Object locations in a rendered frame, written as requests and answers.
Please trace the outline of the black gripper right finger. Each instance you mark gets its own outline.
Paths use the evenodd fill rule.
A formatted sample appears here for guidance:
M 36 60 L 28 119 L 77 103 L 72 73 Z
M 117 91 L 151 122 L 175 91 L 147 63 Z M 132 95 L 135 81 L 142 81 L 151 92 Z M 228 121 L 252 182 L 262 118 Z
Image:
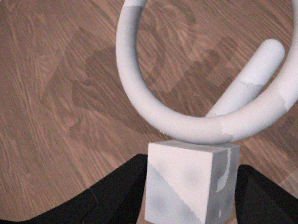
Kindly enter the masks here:
M 251 165 L 239 165 L 235 181 L 237 224 L 298 224 L 298 200 Z

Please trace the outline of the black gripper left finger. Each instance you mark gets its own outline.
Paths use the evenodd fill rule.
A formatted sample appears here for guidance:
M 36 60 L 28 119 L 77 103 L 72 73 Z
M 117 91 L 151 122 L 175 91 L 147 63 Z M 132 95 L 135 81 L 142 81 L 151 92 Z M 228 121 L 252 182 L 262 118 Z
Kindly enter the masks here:
M 0 224 L 137 224 L 148 175 L 148 155 L 132 159 L 104 179 L 48 212 Z

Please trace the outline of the grey rounded cylinder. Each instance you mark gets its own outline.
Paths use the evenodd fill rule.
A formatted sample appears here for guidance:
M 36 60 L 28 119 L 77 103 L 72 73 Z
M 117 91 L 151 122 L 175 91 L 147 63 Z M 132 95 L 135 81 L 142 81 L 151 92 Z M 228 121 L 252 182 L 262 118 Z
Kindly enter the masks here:
M 281 41 L 277 39 L 263 41 L 205 117 L 226 115 L 254 101 L 259 92 L 265 88 L 267 80 L 270 80 L 271 75 L 277 71 L 285 53 Z

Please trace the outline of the silver metal hoop with square tab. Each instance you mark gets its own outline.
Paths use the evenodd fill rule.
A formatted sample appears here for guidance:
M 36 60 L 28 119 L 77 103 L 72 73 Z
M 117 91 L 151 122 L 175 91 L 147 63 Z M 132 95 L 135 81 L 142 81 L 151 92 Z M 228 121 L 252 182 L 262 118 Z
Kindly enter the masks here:
M 172 141 L 149 143 L 145 220 L 152 224 L 223 224 L 231 217 L 239 144 L 285 115 L 298 100 L 298 0 L 293 41 L 273 83 L 226 115 L 194 117 L 166 107 L 142 76 L 137 30 L 148 0 L 125 0 L 117 24 L 116 63 L 130 103 Z

